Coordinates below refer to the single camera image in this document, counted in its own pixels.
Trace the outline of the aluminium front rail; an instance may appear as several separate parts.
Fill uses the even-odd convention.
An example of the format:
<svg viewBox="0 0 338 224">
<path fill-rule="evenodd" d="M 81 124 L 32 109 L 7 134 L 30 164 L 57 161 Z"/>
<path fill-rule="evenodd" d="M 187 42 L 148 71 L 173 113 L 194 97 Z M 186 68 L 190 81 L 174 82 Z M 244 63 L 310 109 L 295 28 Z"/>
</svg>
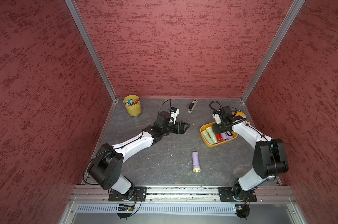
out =
<svg viewBox="0 0 338 224">
<path fill-rule="evenodd" d="M 242 201 L 232 197 L 229 187 L 210 185 L 147 185 L 136 188 L 130 202 L 143 203 L 256 203 L 256 204 L 297 204 L 296 197 L 289 186 L 259 186 Z M 76 203 L 120 203 L 120 194 L 103 190 L 94 185 L 76 185 L 69 199 Z"/>
</svg>

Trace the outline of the green flashlight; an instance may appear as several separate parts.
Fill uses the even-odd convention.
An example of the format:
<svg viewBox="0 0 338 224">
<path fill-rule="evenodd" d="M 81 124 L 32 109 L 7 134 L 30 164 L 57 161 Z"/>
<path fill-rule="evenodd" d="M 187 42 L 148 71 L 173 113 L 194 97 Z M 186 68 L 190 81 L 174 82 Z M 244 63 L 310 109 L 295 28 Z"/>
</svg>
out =
<svg viewBox="0 0 338 224">
<path fill-rule="evenodd" d="M 216 135 L 215 135 L 215 133 L 213 131 L 213 128 L 212 127 L 207 127 L 206 131 L 207 131 L 207 133 L 209 134 L 209 136 L 210 136 L 210 138 L 212 140 L 212 144 L 217 144 L 218 141 L 217 141 Z"/>
<path fill-rule="evenodd" d="M 214 142 L 212 141 L 211 137 L 209 136 L 206 130 L 202 131 L 204 139 L 208 142 L 208 144 L 213 145 Z"/>
</svg>

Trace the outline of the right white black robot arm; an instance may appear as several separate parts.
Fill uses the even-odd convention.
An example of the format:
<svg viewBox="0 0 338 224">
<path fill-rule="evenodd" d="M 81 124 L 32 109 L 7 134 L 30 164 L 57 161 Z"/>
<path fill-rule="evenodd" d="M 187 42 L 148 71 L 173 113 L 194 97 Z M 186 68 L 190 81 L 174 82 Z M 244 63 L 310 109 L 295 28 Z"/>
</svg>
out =
<svg viewBox="0 0 338 224">
<path fill-rule="evenodd" d="M 235 180 L 230 196 L 235 201 L 249 198 L 256 187 L 268 179 L 288 172 L 288 161 L 285 144 L 280 139 L 273 139 L 254 128 L 239 110 L 222 106 L 212 101 L 209 108 L 213 110 L 213 131 L 216 134 L 235 132 L 253 148 L 252 168 L 242 177 Z"/>
</svg>

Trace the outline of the yellow pen cup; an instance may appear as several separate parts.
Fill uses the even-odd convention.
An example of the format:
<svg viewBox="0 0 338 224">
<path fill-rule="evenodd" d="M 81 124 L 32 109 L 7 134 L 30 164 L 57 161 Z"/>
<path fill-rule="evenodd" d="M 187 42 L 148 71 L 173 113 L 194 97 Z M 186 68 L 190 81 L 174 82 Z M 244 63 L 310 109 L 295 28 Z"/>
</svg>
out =
<svg viewBox="0 0 338 224">
<path fill-rule="evenodd" d="M 138 99 L 139 101 L 138 101 L 138 104 L 136 104 L 136 105 L 127 106 L 127 105 L 125 105 L 125 102 L 128 99 Z M 126 110 L 127 110 L 128 114 L 130 116 L 136 117 L 136 116 L 139 116 L 141 114 L 141 111 L 142 111 L 141 102 L 140 102 L 140 98 L 137 95 L 129 95 L 129 96 L 125 97 L 123 99 L 123 103 L 124 103 Z"/>
</svg>

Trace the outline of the black beige stapler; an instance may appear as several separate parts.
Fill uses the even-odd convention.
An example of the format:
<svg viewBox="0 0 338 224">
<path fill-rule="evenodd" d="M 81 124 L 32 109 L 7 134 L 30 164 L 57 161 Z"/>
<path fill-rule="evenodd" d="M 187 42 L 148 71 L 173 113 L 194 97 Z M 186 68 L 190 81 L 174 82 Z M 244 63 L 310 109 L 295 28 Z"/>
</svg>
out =
<svg viewBox="0 0 338 224">
<path fill-rule="evenodd" d="M 194 99 L 189 107 L 188 107 L 188 113 L 192 113 L 192 111 L 194 110 L 195 106 L 197 105 L 198 99 Z"/>
</svg>

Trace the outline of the purple flashlight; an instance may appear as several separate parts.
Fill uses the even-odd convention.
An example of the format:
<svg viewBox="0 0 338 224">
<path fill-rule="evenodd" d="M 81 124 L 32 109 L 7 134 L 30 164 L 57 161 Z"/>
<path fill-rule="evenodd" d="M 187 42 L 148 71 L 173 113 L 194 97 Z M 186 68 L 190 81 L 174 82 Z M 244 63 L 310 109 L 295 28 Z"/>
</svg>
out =
<svg viewBox="0 0 338 224">
<path fill-rule="evenodd" d="M 226 135 L 229 140 L 233 138 L 232 132 L 226 132 Z"/>
<path fill-rule="evenodd" d="M 224 132 L 224 133 L 221 133 L 221 137 L 222 137 L 223 141 L 226 141 L 226 140 L 228 140 L 228 139 L 229 139 L 229 136 L 227 135 L 227 133 L 226 133 L 226 132 Z"/>
<path fill-rule="evenodd" d="M 193 172 L 201 172 L 201 167 L 199 165 L 198 152 L 192 152 L 192 163 L 193 163 Z"/>
</svg>

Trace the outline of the orange plush toy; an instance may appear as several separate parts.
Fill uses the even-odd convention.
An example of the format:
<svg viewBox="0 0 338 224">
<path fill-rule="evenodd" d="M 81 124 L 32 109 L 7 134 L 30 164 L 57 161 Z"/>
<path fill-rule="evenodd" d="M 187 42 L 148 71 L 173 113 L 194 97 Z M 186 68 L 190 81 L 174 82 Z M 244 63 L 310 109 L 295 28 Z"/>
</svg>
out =
<svg viewBox="0 0 338 224">
<path fill-rule="evenodd" d="M 245 125 L 247 125 L 247 124 L 250 125 L 250 122 L 247 121 L 246 115 L 243 112 L 235 111 L 232 114 L 234 116 L 233 125 L 237 125 L 237 124 L 240 124 L 240 123 L 244 123 Z"/>
</svg>

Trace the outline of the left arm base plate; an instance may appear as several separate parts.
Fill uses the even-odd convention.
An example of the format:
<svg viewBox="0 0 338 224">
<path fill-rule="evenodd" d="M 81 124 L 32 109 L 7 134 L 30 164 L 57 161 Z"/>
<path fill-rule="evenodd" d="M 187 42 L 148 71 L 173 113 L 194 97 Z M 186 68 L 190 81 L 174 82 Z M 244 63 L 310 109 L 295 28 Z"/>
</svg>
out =
<svg viewBox="0 0 338 224">
<path fill-rule="evenodd" d="M 146 200 L 147 187 L 131 187 L 125 194 L 121 194 L 113 189 L 110 189 L 108 192 L 109 202 L 144 202 Z"/>
</svg>

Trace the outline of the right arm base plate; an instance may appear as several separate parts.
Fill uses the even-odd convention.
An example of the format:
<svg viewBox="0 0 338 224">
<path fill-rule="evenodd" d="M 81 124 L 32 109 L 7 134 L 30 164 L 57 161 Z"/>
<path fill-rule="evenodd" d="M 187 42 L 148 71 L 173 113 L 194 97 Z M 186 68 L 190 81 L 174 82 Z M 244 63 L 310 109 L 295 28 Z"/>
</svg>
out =
<svg viewBox="0 0 338 224">
<path fill-rule="evenodd" d="M 257 197 L 254 190 L 245 191 L 240 186 L 218 187 L 218 195 L 221 202 L 256 202 Z"/>
</svg>

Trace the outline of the red flashlight all red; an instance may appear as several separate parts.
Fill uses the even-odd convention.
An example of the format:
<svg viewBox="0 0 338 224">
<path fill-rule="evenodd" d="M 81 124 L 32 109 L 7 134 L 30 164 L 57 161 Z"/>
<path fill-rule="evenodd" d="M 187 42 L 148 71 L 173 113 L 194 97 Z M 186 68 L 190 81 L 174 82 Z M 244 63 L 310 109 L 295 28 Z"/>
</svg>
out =
<svg viewBox="0 0 338 224">
<path fill-rule="evenodd" d="M 223 140 L 221 134 L 216 134 L 216 138 L 218 142 Z"/>
</svg>

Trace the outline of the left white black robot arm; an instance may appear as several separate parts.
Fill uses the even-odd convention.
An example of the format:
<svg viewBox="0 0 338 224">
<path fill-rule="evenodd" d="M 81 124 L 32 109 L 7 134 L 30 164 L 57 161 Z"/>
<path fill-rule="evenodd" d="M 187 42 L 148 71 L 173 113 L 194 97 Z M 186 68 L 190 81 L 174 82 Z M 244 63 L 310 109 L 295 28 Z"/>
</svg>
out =
<svg viewBox="0 0 338 224">
<path fill-rule="evenodd" d="M 177 122 L 178 114 L 179 110 L 175 107 L 169 112 L 159 112 L 154 124 L 142 129 L 137 136 L 113 146 L 103 144 L 87 166 L 88 175 L 102 189 L 117 192 L 123 201 L 131 200 L 135 197 L 135 186 L 121 174 L 124 162 L 141 150 L 158 143 L 164 136 L 186 133 L 190 124 Z"/>
</svg>

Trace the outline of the yellow storage box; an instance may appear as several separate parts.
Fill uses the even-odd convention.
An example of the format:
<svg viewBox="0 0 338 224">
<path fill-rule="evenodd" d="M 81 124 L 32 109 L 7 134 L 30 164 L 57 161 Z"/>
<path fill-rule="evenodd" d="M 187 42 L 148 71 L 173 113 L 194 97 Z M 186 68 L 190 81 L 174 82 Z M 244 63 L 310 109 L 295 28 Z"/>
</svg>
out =
<svg viewBox="0 0 338 224">
<path fill-rule="evenodd" d="M 225 144 L 227 142 L 230 142 L 230 141 L 232 141 L 232 140 L 234 140 L 234 139 L 236 139 L 238 137 L 237 133 L 232 132 L 232 137 L 231 138 L 229 138 L 227 140 L 222 139 L 222 141 L 219 141 L 216 144 L 213 144 L 213 141 L 212 141 L 210 135 L 206 131 L 206 129 L 209 128 L 209 127 L 212 127 L 213 124 L 215 124 L 215 122 L 203 125 L 200 128 L 201 137 L 202 137 L 202 139 L 203 139 L 203 141 L 204 141 L 204 143 L 205 143 L 205 145 L 207 147 L 213 148 L 213 147 Z"/>
</svg>

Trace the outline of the purple flashlight front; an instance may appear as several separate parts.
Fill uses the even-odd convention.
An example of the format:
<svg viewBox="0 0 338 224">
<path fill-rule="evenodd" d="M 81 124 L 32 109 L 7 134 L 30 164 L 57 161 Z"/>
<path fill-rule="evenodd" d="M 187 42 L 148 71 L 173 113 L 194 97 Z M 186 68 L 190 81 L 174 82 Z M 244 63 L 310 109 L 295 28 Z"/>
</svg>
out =
<svg viewBox="0 0 338 224">
<path fill-rule="evenodd" d="M 199 165 L 198 152 L 192 152 L 192 163 L 193 163 L 193 172 L 201 172 L 201 167 Z"/>
</svg>

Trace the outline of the markers in cup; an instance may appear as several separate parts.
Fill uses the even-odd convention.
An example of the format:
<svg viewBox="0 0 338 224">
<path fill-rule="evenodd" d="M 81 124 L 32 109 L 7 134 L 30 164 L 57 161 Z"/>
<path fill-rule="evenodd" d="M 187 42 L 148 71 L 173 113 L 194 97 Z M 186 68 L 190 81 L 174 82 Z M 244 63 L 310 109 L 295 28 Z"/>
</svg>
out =
<svg viewBox="0 0 338 224">
<path fill-rule="evenodd" d="M 132 105 L 136 105 L 138 104 L 138 99 L 128 99 L 126 102 L 125 102 L 125 105 L 127 106 L 132 106 Z"/>
</svg>

